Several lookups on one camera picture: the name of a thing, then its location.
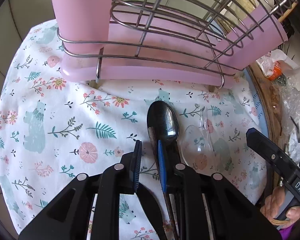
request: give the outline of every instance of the metal screw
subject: metal screw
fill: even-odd
[[[222,180],[223,176],[220,173],[215,173],[212,176],[215,180]]]
[[[119,171],[119,170],[122,170],[124,168],[124,165],[122,163],[117,163],[115,166],[114,166],[114,169]]]
[[[84,174],[84,173],[80,173],[78,176],[77,176],[77,179],[78,180],[85,180],[87,178],[87,174]]]
[[[176,169],[179,170],[179,171],[184,170],[185,167],[186,167],[186,166],[185,166],[184,164],[182,164],[182,163],[178,163],[178,164],[176,165]]]

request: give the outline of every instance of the orange label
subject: orange label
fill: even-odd
[[[280,68],[280,63],[278,61],[274,62],[274,69],[273,69],[273,74],[271,77],[268,77],[269,80],[273,81],[275,80],[278,76],[282,74],[281,68]]]

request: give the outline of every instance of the plastic wrap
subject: plastic wrap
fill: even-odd
[[[289,157],[299,166],[300,163],[300,143],[296,131],[293,131],[289,138]]]
[[[275,100],[272,100],[272,106],[275,115],[276,112],[279,114],[279,111],[281,111],[282,134],[290,136],[295,128],[291,117],[296,123],[298,123],[300,119],[300,91],[295,88],[297,80],[294,76],[285,78],[285,76],[282,75],[280,78],[280,82],[278,80],[274,81],[274,88],[278,91],[280,96],[281,106],[277,103],[277,97]]]

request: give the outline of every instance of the pink utensil holder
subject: pink utensil holder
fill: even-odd
[[[61,35],[72,41],[106,41],[112,0],[52,0]],[[98,53],[103,44],[66,44],[73,53]]]
[[[263,8],[256,8],[252,15],[262,19],[266,14]],[[137,15],[131,15],[126,13],[115,13],[115,17],[120,18],[123,22],[135,22]],[[283,30],[283,27],[274,18],[280,33],[283,38],[287,40],[287,36]],[[140,23],[144,24],[147,21],[147,16],[141,18]],[[250,26],[253,22],[250,18],[246,18],[244,21],[246,26]],[[163,19],[154,18],[152,25],[156,27],[163,27],[167,22]],[[248,37],[243,38],[243,48],[239,49],[234,47],[234,54],[232,56],[222,55],[218,61],[222,64],[235,67],[237,69],[244,69],[248,64],[252,63],[259,58],[259,55],[263,55],[270,51],[274,47],[282,43],[282,39],[277,32],[272,20],[268,18],[261,24],[264,32],[259,28],[254,29],[251,35],[254,37],[250,40]],[[189,36],[196,36],[195,30],[186,27],[184,25],[170,23],[170,30],[176,32],[186,33]],[[142,32],[126,28],[119,24],[110,24],[109,28],[109,41],[119,41],[138,44]],[[235,41],[237,35],[234,31],[227,35],[231,41]],[[216,44],[215,48],[223,50],[229,46],[226,40],[217,42],[212,36],[209,37],[210,42]],[[206,59],[197,57],[191,57],[176,52],[165,51],[160,49],[142,48],[139,54],[141,58],[151,58],[158,60],[174,61],[178,63],[185,63],[195,66],[205,66],[210,60],[213,59],[211,50],[200,44],[181,40],[179,38],[148,33],[144,41],[144,45],[165,47],[169,49],[175,49],[186,53],[195,55],[201,55]],[[127,55],[133,56],[136,52],[136,46],[118,45],[118,44],[105,44],[104,55]],[[96,65],[98,58],[75,58],[67,55],[62,62],[62,75],[69,81],[84,81],[93,79],[96,75]],[[224,73],[234,74],[237,72],[235,69],[231,69],[221,65]],[[217,64],[212,63],[209,69],[218,70]],[[208,85],[220,86],[221,76],[217,73],[212,73],[204,69],[193,68],[184,65],[163,63],[142,59],[131,58],[106,58],[102,59],[102,67],[100,71],[101,79],[161,79],[161,80],[175,80],[183,82],[202,83]],[[224,76],[224,87],[231,88],[233,85],[233,78],[231,76]]]

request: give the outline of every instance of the black spoon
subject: black spoon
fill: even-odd
[[[167,103],[164,101],[155,101],[148,109],[147,126],[157,168],[159,169],[157,152],[158,140],[161,140],[164,148],[163,150],[166,151],[168,153],[167,155],[169,156],[169,161],[166,162],[166,169],[168,172],[168,170],[173,169],[177,163],[181,162],[176,142],[179,136],[179,124],[176,115]],[[175,239],[178,239],[178,233],[174,221],[169,194],[164,193],[163,195],[166,202],[173,235]],[[176,203],[180,203],[181,200],[179,194],[175,194],[175,198]],[[178,205],[176,205],[176,209],[177,218],[179,220],[180,208]]]

